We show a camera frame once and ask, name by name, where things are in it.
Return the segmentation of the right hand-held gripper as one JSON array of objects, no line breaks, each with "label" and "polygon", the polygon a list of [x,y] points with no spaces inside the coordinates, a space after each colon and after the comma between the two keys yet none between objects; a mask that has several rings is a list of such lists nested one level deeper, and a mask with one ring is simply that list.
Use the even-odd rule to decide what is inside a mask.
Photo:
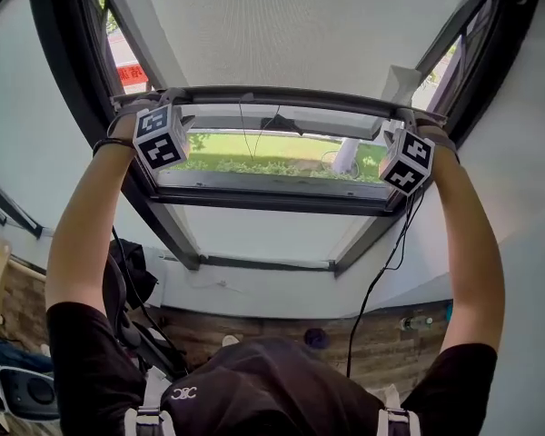
[{"label": "right hand-held gripper", "polygon": [[410,107],[395,110],[402,127],[384,132],[387,154],[379,165],[379,178],[405,196],[415,193],[431,175],[435,144],[418,135],[418,122],[443,127],[446,117]]}]

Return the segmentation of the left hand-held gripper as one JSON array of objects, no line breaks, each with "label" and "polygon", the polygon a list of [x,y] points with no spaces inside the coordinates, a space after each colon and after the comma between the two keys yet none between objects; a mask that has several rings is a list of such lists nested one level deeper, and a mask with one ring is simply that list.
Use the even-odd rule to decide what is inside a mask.
[{"label": "left hand-held gripper", "polygon": [[180,88],[111,98],[118,116],[136,115],[133,144],[149,172],[160,172],[189,157],[187,129],[180,107],[184,99],[185,91]]}]

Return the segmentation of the white roller blind fabric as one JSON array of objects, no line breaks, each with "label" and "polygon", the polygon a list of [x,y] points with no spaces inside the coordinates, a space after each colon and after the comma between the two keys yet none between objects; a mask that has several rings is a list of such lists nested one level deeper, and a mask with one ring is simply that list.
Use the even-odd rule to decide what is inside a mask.
[{"label": "white roller blind fabric", "polygon": [[[424,110],[441,59],[428,70],[419,61],[462,1],[122,0],[142,33],[142,54],[111,14],[156,87],[289,87],[383,101],[389,68],[398,65],[421,72],[410,107]],[[387,124],[375,113],[285,106],[247,94],[183,112],[194,133],[270,133],[261,120],[276,114],[305,132],[363,139]]]}]

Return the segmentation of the person's right forearm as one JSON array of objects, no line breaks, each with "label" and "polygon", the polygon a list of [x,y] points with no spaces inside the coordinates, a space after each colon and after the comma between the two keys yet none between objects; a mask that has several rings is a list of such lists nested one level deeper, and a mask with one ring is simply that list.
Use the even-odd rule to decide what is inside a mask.
[{"label": "person's right forearm", "polygon": [[431,176],[445,220],[453,299],[442,348],[482,343],[497,351],[505,287],[496,237],[470,177],[452,150],[435,147]]}]

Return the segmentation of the black framed open window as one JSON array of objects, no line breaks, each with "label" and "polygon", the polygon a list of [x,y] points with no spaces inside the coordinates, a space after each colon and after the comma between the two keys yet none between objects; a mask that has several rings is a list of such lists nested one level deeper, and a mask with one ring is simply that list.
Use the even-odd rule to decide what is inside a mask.
[{"label": "black framed open window", "polygon": [[[511,70],[530,28],[539,0],[463,0],[436,35],[419,61],[421,70],[433,68],[451,40],[461,41],[461,56],[451,73],[451,83],[434,103],[433,115],[444,124],[456,144],[463,144],[487,111]],[[106,136],[115,111],[127,96],[119,91],[119,77],[111,68],[111,48],[103,39],[103,11],[95,0],[30,0],[39,40],[57,86],[85,140],[96,146]],[[122,0],[106,0],[105,7],[116,15],[135,52],[144,51],[142,33]],[[345,113],[375,113],[393,119],[396,111],[386,101],[361,95],[327,93],[289,87],[197,86],[178,87],[181,105],[215,101],[239,101],[243,94],[285,106],[331,106]],[[302,214],[374,216],[375,228],[367,229],[353,246],[325,271],[335,276],[346,273],[401,218],[406,200],[397,191],[380,197],[376,190],[366,194],[337,186],[330,193],[314,191],[310,179],[276,182],[270,190],[237,189],[230,183],[210,185],[201,181],[169,189],[154,183],[141,161],[133,163],[122,188],[150,230],[166,246],[173,260],[196,271],[202,266],[223,266],[268,271],[297,270],[295,263],[250,262],[223,255],[206,255],[193,247],[183,225],[169,212],[170,204],[214,208],[275,211]]]}]

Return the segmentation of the person's left hand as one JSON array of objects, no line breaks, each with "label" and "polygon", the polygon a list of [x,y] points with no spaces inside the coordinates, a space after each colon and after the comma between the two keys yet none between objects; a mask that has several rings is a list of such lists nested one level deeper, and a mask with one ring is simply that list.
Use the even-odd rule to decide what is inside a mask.
[{"label": "person's left hand", "polygon": [[134,131],[137,123],[137,112],[121,111],[110,123],[107,137],[126,146],[133,146]]}]

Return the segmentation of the person's right hand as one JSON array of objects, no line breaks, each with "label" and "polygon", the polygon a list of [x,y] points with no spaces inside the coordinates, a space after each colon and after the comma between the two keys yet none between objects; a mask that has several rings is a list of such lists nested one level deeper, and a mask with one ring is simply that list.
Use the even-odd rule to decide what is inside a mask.
[{"label": "person's right hand", "polygon": [[452,151],[454,154],[457,153],[455,143],[438,125],[434,125],[434,124],[418,125],[417,132],[421,138],[429,139],[433,141],[436,145],[444,147]]}]

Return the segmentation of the black wrist band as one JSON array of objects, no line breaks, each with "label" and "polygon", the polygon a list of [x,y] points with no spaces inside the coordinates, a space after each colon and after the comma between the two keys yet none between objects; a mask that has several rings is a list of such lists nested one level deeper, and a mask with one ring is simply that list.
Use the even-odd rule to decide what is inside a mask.
[{"label": "black wrist band", "polygon": [[97,141],[93,147],[93,156],[96,156],[97,152],[106,145],[119,145],[129,149],[134,149],[134,145],[126,139],[115,138],[115,137],[106,137]]}]

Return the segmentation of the pale tree trunk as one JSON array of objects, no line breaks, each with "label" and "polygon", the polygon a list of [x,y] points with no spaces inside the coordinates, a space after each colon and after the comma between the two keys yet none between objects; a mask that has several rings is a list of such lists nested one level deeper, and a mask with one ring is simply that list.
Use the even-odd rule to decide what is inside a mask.
[{"label": "pale tree trunk", "polygon": [[359,139],[354,138],[342,139],[341,147],[335,155],[332,164],[332,170],[335,173],[348,173],[352,169],[358,151],[359,141]]}]

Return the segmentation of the red banner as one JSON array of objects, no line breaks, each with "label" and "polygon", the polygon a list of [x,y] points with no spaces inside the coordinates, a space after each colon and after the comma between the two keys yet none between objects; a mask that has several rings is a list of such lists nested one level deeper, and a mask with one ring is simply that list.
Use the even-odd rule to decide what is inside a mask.
[{"label": "red banner", "polygon": [[116,67],[122,86],[146,84],[148,77],[139,64],[126,64]]}]

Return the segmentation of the clear plastic bottle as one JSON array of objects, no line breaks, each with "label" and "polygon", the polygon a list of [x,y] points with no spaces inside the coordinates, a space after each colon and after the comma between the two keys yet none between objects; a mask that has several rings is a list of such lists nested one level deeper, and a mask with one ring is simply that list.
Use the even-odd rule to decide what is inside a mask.
[{"label": "clear plastic bottle", "polygon": [[425,331],[433,325],[433,318],[430,316],[409,316],[400,320],[400,329],[403,332]]}]

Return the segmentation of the black office chair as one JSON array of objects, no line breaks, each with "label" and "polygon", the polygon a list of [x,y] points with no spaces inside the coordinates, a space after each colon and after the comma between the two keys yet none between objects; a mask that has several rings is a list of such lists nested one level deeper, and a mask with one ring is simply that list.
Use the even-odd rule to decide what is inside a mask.
[{"label": "black office chair", "polygon": [[115,236],[103,281],[104,308],[114,336],[142,371],[155,366],[177,381],[188,375],[185,351],[172,343],[145,306],[157,283],[147,270],[143,246]]}]

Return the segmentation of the dark purple round object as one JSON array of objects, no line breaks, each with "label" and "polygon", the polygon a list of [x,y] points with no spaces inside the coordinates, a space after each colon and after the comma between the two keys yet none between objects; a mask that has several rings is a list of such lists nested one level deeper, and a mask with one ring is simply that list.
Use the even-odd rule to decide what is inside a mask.
[{"label": "dark purple round object", "polygon": [[330,346],[329,334],[322,328],[310,328],[303,335],[304,343],[315,350],[325,350]]}]

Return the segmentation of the blue fabric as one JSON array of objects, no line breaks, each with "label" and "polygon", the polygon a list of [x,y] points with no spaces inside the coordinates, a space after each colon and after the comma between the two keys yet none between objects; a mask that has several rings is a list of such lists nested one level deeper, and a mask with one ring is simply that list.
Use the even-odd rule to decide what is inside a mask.
[{"label": "blue fabric", "polygon": [[12,366],[39,373],[51,373],[54,370],[50,357],[41,353],[27,352],[5,340],[0,340],[0,366]]}]

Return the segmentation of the white and black machine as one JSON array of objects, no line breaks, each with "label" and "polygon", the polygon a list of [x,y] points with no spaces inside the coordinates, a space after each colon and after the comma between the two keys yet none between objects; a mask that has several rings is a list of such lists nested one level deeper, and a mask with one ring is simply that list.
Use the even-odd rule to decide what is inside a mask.
[{"label": "white and black machine", "polygon": [[0,366],[0,413],[22,421],[58,421],[54,379],[22,368]]}]

